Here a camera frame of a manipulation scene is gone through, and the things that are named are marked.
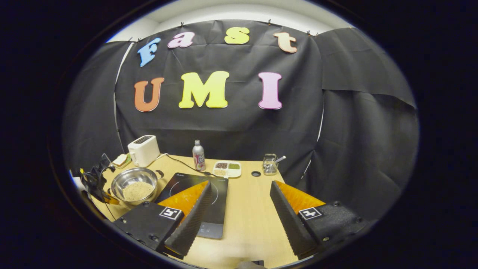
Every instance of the table surface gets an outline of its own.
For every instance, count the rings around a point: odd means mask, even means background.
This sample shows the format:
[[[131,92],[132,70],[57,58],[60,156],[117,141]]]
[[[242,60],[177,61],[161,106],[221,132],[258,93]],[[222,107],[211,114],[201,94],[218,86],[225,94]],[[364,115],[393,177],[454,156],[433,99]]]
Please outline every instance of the table surface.
[[[194,167],[192,157],[173,155],[171,157]],[[212,172],[217,161],[219,160],[206,159],[206,171]],[[269,196],[271,182],[273,180],[284,182],[282,176],[279,172],[273,176],[265,176],[262,171],[262,161],[237,162],[242,166],[242,174],[238,178],[229,178],[222,239],[197,236],[183,261],[210,269],[233,269],[244,260],[263,260],[266,268],[296,262],[297,256],[293,254]],[[105,171],[103,176],[107,183],[104,190],[107,191],[111,187],[111,182],[116,175],[134,167],[131,162],[123,169],[116,169],[114,173],[109,170]],[[153,171],[161,170],[164,173],[164,177],[158,180],[160,191],[176,172],[203,176],[167,156],[157,159],[147,168]],[[251,175],[253,171],[259,171],[261,175],[254,177]],[[110,213],[105,204],[93,200],[98,209],[110,221],[114,221],[111,214],[119,218],[130,210],[120,202],[119,205],[108,205]]]

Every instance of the white tray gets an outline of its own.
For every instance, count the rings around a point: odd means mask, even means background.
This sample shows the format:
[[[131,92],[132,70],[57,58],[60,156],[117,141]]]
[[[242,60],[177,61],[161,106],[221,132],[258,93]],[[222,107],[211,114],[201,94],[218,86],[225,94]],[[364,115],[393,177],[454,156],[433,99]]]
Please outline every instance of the white tray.
[[[227,163],[227,168],[216,168],[218,163]],[[229,164],[238,164],[239,169],[229,169]],[[237,178],[240,177],[242,173],[242,165],[238,162],[231,162],[231,161],[218,161],[214,164],[212,174],[218,177],[225,177],[225,178]]]

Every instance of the black fabric curtain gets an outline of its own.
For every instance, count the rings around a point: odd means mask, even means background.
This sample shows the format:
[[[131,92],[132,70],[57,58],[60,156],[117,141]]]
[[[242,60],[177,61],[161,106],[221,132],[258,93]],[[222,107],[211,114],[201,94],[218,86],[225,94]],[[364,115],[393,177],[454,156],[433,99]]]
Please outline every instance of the black fabric curtain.
[[[231,27],[250,30],[246,44],[226,44]],[[168,48],[179,33],[194,32],[193,44]],[[274,33],[296,39],[296,53],[278,46]],[[138,50],[159,37],[154,59],[140,67]],[[279,25],[243,20],[207,21],[153,34],[133,43],[105,44],[78,75],[64,124],[66,163],[90,168],[102,153],[112,159],[142,135],[155,135],[162,153],[191,156],[201,140],[206,158],[287,159],[285,182],[331,202],[341,200],[369,219],[380,218],[406,185],[417,154],[417,109],[406,79],[387,54],[355,28],[309,36]],[[182,109],[184,81],[195,72],[202,83],[226,71],[225,108]],[[279,73],[282,108],[262,109],[261,72]],[[158,106],[141,112],[135,83],[164,78]],[[113,113],[113,93],[119,135]]]
[[[419,124],[413,95],[395,63],[357,29],[316,39],[323,63],[324,119],[306,189],[378,219],[413,170]]]
[[[250,30],[246,44],[226,44],[231,27]],[[193,44],[170,49],[167,43],[179,33],[194,32]],[[274,33],[287,32],[296,39],[296,53],[281,50]],[[159,37],[155,58],[140,67],[138,50]],[[287,158],[279,171],[296,185],[310,160],[317,142],[322,116],[320,89],[322,64],[313,38],[304,32],[264,22],[225,20],[188,24],[151,35],[135,44],[126,57],[116,98],[118,125],[123,147],[142,135],[155,135],[161,152],[192,156],[194,140],[199,139],[206,158],[263,160],[265,153]],[[180,109],[184,82],[181,76],[196,72],[205,83],[215,71],[226,71],[226,108]],[[261,72],[275,72],[279,80],[278,110],[261,109]],[[133,103],[133,85],[149,82],[145,101],[152,98],[151,80],[162,77],[160,102],[151,112],[139,112]]]
[[[84,65],[66,100],[62,146],[66,167],[90,170],[106,153],[123,153],[116,131],[113,93],[129,42],[104,44]]]

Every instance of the spoon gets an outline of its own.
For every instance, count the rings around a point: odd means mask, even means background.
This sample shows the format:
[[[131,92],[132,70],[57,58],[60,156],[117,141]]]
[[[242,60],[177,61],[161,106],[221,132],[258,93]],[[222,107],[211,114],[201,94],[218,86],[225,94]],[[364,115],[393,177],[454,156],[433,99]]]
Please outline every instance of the spoon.
[[[275,160],[274,163],[277,164],[278,162],[280,162],[280,161],[282,161],[282,160],[284,160],[284,159],[285,159],[285,156],[282,156],[282,157],[280,157],[279,159]]]

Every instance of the small white box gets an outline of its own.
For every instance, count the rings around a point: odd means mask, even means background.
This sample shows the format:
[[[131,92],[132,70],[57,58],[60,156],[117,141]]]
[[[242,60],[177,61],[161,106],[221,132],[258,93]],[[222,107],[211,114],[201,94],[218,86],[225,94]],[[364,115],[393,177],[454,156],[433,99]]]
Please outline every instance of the small white box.
[[[138,167],[147,167],[160,154],[155,135],[143,135],[128,145],[131,161]]]

